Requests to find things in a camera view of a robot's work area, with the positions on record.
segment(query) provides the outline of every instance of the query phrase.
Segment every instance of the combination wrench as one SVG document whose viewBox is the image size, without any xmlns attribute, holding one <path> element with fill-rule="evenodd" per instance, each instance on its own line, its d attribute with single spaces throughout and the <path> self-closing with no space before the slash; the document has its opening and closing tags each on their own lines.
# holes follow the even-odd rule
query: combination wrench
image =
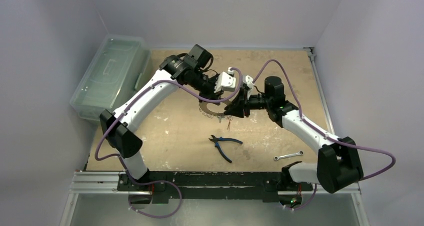
<svg viewBox="0 0 424 226">
<path fill-rule="evenodd" d="M 286 158 L 290 158 L 290 157 L 294 157 L 294 156 L 302 156 L 302 155 L 304 155 L 304 152 L 303 151 L 299 151 L 299 152 L 294 153 L 294 154 L 288 154 L 288 155 L 283 155 L 283 156 L 275 156 L 274 157 L 274 160 L 275 161 L 278 161 L 280 159 L 286 159 Z"/>
</svg>

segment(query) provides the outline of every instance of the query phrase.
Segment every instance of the clear plastic container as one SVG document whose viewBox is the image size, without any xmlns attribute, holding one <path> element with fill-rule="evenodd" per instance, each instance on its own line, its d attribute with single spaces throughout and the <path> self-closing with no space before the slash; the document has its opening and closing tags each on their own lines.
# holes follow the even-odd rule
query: clear plastic container
<svg viewBox="0 0 424 226">
<path fill-rule="evenodd" d="M 99 122 L 100 113 L 127 102 L 150 79 L 150 50 L 140 37 L 107 35 L 73 94 L 78 115 Z"/>
</svg>

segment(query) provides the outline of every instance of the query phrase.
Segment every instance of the plywood board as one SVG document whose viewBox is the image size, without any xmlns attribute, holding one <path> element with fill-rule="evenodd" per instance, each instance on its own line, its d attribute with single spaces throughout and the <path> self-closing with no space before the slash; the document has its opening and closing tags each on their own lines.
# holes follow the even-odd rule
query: plywood board
<svg viewBox="0 0 424 226">
<path fill-rule="evenodd" d="M 165 57 L 186 52 L 187 50 L 154 50 L 152 62 L 155 71 Z M 320 94 L 315 82 L 311 63 L 305 51 L 284 50 L 211 50 L 214 55 L 212 69 L 222 72 L 228 67 L 239 68 L 244 75 L 255 77 L 268 59 L 277 59 L 285 67 L 294 86 L 305 115 L 323 128 L 326 118 Z M 267 76 L 284 75 L 275 63 L 270 63 L 263 71 L 256 85 L 264 89 Z M 287 99 L 294 103 L 290 90 L 285 85 Z M 223 106 L 212 106 L 213 110 L 223 110 Z M 317 156 L 294 134 L 272 122 L 265 110 L 252 111 L 249 118 L 233 117 L 228 130 L 229 120 L 208 118 L 199 111 L 198 100 L 182 90 L 166 98 L 144 120 L 136 135 L 143 140 L 141 153 L 150 170 L 159 171 L 279 171 L 281 167 L 302 160 L 313 163 Z M 228 163 L 219 154 L 214 144 L 208 140 L 210 135 L 230 137 L 243 141 L 243 145 L 222 142 L 220 145 L 232 159 Z M 101 129 L 96 132 L 87 170 L 122 170 L 117 159 L 97 162 L 94 151 L 102 136 Z M 302 150 L 304 156 L 275 162 L 274 156 Z M 105 141 L 100 155 L 115 153 Z"/>
</svg>

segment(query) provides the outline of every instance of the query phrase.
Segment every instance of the diagonal cutters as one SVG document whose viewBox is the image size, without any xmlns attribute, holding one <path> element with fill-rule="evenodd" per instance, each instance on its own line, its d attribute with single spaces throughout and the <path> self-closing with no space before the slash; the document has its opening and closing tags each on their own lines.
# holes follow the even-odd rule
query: diagonal cutters
<svg viewBox="0 0 424 226">
<path fill-rule="evenodd" d="M 218 141 L 233 141 L 233 142 L 236 142 L 236 143 L 239 143 L 239 144 L 243 144 L 243 142 L 242 141 L 240 141 L 240 140 L 236 140 L 236 139 L 233 139 L 233 138 L 223 138 L 223 137 L 219 137 L 219 138 L 217 138 L 217 137 L 215 137 L 215 135 L 210 135 L 210 136 L 212 136 L 212 139 L 209 139 L 210 141 L 212 141 L 212 142 L 214 142 L 215 143 L 215 147 L 216 148 L 218 148 L 218 151 L 219 151 L 219 153 L 221 154 L 221 156 L 226 160 L 226 161 L 228 161 L 229 163 L 232 163 L 232 161 L 224 154 L 224 152 L 223 152 L 223 150 L 221 149 L 221 147 L 220 147 L 220 145 L 219 145 L 219 143 L 218 143 Z"/>
</svg>

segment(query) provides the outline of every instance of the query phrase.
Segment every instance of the black mounting plate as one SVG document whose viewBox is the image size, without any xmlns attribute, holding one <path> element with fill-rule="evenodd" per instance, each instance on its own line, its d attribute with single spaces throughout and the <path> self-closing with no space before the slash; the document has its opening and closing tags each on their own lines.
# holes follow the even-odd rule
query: black mounting plate
<svg viewBox="0 0 424 226">
<path fill-rule="evenodd" d="M 297 191 L 298 183 L 284 184 L 281 172 L 175 172 L 150 171 L 149 181 L 167 180 L 176 184 L 183 199 L 262 200 L 279 202 L 278 191 Z M 301 184 L 302 191 L 312 191 L 312 185 Z M 133 185 L 124 173 L 119 175 L 118 191 L 148 191 L 148 186 Z M 154 184 L 154 204 L 166 204 L 178 199 L 178 192 L 169 184 Z"/>
</svg>

